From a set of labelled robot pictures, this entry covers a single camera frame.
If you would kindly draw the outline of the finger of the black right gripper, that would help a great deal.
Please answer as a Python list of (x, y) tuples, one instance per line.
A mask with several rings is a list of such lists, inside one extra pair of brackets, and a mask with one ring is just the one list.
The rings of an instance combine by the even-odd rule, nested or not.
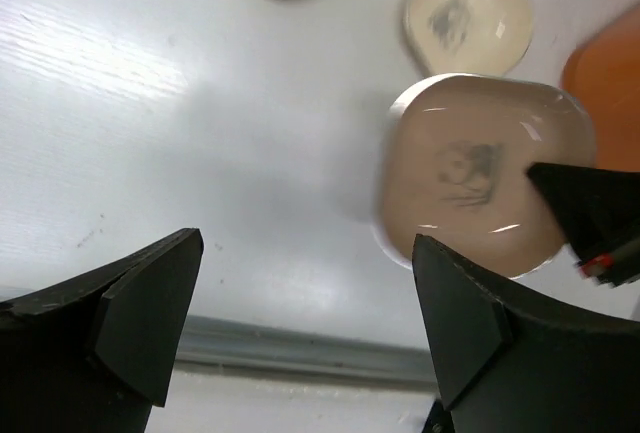
[(527, 177), (581, 261), (639, 236), (639, 174), (535, 163)]

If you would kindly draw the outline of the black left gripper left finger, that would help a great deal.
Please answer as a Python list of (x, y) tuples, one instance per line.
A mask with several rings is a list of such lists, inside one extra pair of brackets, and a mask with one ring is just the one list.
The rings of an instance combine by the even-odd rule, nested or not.
[(184, 228), (3, 301), (2, 431), (144, 431), (167, 400), (203, 252)]

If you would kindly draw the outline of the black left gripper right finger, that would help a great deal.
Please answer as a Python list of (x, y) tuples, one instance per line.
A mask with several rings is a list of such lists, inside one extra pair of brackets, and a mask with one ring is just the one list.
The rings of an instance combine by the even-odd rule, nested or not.
[(635, 432), (639, 325), (579, 308), (418, 236), (413, 273), (458, 432)]

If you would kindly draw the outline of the brown plate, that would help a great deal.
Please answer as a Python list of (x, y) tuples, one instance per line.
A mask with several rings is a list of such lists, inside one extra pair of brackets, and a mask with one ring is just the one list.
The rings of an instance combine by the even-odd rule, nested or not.
[(392, 104), (376, 237), (409, 267), (417, 235), (508, 278), (550, 262), (565, 238), (527, 177), (536, 163), (593, 166), (584, 108), (541, 83), (439, 74)]

